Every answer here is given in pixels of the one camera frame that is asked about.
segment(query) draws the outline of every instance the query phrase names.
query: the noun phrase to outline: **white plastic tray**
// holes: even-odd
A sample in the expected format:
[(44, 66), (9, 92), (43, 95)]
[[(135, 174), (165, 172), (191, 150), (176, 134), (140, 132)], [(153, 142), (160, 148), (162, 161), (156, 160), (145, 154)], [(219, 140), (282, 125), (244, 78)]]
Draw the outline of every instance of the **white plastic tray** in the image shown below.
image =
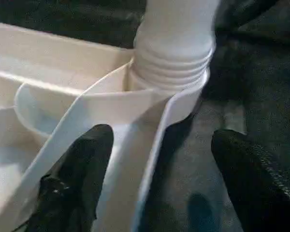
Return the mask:
[(100, 123), (112, 126), (115, 142), (94, 230), (137, 228), (164, 131), (190, 114), (208, 72), (171, 98), (127, 91), (130, 58), (129, 50), (0, 24), (0, 232), (30, 215), (40, 178)]

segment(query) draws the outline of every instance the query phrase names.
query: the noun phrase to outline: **gray floor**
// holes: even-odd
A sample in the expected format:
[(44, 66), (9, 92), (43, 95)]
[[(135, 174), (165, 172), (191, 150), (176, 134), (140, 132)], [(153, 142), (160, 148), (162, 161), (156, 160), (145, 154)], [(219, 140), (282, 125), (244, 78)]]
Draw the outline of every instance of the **gray floor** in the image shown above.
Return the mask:
[[(142, 231), (240, 231), (210, 149), (213, 132), (225, 127), (224, 104), (223, 101), (204, 100), (190, 122), (188, 119), (167, 131)], [(230, 107), (228, 111), (229, 118), (243, 121), (243, 114), (238, 113), (238, 109), (235, 114)], [(170, 141), (175, 137), (184, 139), (178, 147), (170, 148)]]

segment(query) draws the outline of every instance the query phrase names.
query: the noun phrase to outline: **white plastic pipe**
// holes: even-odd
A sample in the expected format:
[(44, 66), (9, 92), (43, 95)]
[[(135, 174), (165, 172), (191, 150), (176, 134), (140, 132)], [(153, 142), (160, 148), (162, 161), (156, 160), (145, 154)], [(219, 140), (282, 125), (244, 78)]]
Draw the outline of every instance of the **white plastic pipe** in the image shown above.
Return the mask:
[(148, 0), (135, 38), (133, 88), (173, 95), (204, 77), (215, 48), (212, 24), (220, 0)]

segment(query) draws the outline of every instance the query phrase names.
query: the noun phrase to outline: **white plastic container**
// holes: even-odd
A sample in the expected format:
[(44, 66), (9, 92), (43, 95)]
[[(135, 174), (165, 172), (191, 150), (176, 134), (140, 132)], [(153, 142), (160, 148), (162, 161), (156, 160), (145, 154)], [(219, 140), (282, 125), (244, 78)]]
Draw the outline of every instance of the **white plastic container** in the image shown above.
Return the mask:
[(75, 99), (76, 95), (70, 93), (23, 84), (15, 96), (15, 112), (43, 146)]
[(0, 24), (0, 77), (22, 84), (17, 123), (39, 150), (13, 187), (4, 187), (0, 232), (29, 215), (25, 203), (35, 199), (41, 177), (101, 123), (115, 140), (94, 230), (137, 230), (164, 131), (189, 116), (209, 78), (218, 2), (149, 0), (130, 63), (131, 51)]

